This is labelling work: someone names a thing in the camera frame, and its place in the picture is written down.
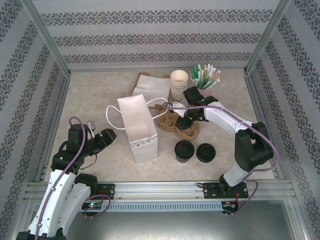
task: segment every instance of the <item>cardboard cup holder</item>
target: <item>cardboard cup holder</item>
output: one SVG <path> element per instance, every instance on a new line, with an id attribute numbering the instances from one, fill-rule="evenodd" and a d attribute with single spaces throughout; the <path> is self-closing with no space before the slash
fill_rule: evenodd
<path id="1" fill-rule="evenodd" d="M 194 121 L 192 126 L 186 130 L 180 130 L 176 127 L 176 122 L 179 118 L 179 114 L 174 112 L 171 113 L 170 111 L 167 111 L 166 114 L 161 115 L 158 117 L 158 126 L 163 129 L 166 132 L 173 133 L 175 132 L 176 135 L 187 141 L 194 141 L 199 132 L 200 132 L 200 124 L 197 121 Z"/>

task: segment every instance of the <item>black cup lid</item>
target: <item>black cup lid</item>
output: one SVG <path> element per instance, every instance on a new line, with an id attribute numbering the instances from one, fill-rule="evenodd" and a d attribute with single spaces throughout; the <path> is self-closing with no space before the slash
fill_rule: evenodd
<path id="1" fill-rule="evenodd" d="M 201 144 L 196 150 L 196 157 L 203 163 L 210 163 L 216 156 L 215 148 L 209 143 Z"/>
<path id="2" fill-rule="evenodd" d="M 174 147 L 175 155 L 183 160 L 189 160 L 195 153 L 195 148 L 187 140 L 179 141 Z"/>

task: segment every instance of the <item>cardboard box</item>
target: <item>cardboard box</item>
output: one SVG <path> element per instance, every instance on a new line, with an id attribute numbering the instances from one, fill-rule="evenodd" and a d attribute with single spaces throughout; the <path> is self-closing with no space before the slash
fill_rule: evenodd
<path id="1" fill-rule="evenodd" d="M 132 88 L 132 91 L 131 91 L 131 95 L 132 95 L 132 93 L 134 92 L 134 89 L 135 89 L 135 87 L 136 87 L 137 84 L 138 84 L 138 80 L 139 80 L 139 78 L 140 78 L 140 75 L 144 75 L 144 76 L 149 76 L 149 77 L 150 77 L 150 73 L 148 73 L 148 72 L 139 72 L 139 75 L 138 75 L 138 77 L 136 78 L 135 83 L 134 83 L 134 85 L 133 85 L 133 88 Z M 169 79 L 170 76 L 169 76 L 169 75 L 164 75 L 163 78 L 164 78 L 164 79 Z M 161 110 L 163 110 L 164 108 L 163 108 L 162 105 L 160 105 L 160 104 L 155 104 L 154 106 L 149 106 L 149 109 L 154 109 L 154 110 L 159 110 L 159 111 L 161 111 Z"/>

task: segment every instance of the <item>pink cup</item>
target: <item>pink cup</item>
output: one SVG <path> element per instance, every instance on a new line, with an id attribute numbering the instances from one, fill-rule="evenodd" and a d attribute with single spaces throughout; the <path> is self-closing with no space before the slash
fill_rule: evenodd
<path id="1" fill-rule="evenodd" d="M 209 88 L 209 89 L 199 89 L 199 88 L 197 88 L 197 89 L 198 89 L 199 93 L 200 93 L 204 98 L 209 97 L 210 94 L 211 94 L 211 91 L 212 91 L 212 88 Z"/>

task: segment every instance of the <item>black bracket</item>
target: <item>black bracket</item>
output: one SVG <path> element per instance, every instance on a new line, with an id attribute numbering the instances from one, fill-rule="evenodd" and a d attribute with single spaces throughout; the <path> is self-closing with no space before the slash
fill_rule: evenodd
<path id="1" fill-rule="evenodd" d="M 204 199 L 247 199 L 249 197 L 247 185 L 244 182 L 230 187 L 226 194 L 223 194 L 218 182 L 198 183 L 197 186 L 203 189 Z"/>
<path id="2" fill-rule="evenodd" d="M 111 200 L 114 199 L 115 197 L 115 188 L 116 185 L 113 183 L 99 183 L 97 186 L 97 192 L 96 195 L 100 195 L 100 194 L 104 194 L 104 195 L 108 195 L 110 197 Z M 102 202 L 97 202 L 94 205 L 91 205 L 91 203 L 89 202 L 84 202 L 82 204 L 82 208 L 83 211 L 85 209 L 90 209 L 90 210 L 97 210 L 97 212 L 99 212 L 102 209 Z M 87 212 L 86 215 L 88 216 L 93 216 L 95 215 L 96 212 Z"/>
<path id="3" fill-rule="evenodd" d="M 115 196 L 115 188 L 116 185 L 114 185 L 113 183 L 99 183 L 97 194 L 108 195 L 111 198 L 111 200 L 113 200 Z"/>

